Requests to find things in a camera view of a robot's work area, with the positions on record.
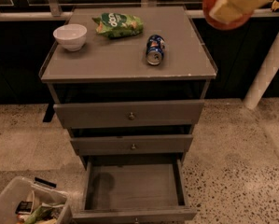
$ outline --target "aluminum can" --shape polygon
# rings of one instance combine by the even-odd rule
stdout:
[[[164,59],[165,41],[159,35],[152,35],[146,43],[146,60],[151,65],[158,65]]]

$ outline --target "terrazzo floor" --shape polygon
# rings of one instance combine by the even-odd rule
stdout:
[[[46,105],[0,105],[0,193],[17,176],[57,183],[73,211],[80,206],[85,171]],[[279,223],[279,98],[250,111],[239,99],[206,100],[184,160],[187,224]]]

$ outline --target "chip bag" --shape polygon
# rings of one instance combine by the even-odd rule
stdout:
[[[138,35],[143,31],[140,18],[133,15],[103,13],[100,18],[92,18],[99,26],[96,32],[108,38]]]

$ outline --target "white pole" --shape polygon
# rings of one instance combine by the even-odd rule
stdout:
[[[273,77],[279,69],[279,32],[272,43],[257,76],[255,77],[243,103],[249,109],[254,109],[260,101],[262,95],[269,87]]]

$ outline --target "gray drawer cabinet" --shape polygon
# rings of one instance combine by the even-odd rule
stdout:
[[[91,20],[103,12],[133,14],[142,34],[108,40]],[[87,27],[76,52],[54,46],[40,77],[86,169],[76,223],[193,219],[182,160],[193,140],[216,67],[182,7],[80,8],[70,23]],[[166,41],[159,66],[145,60],[146,41]]]

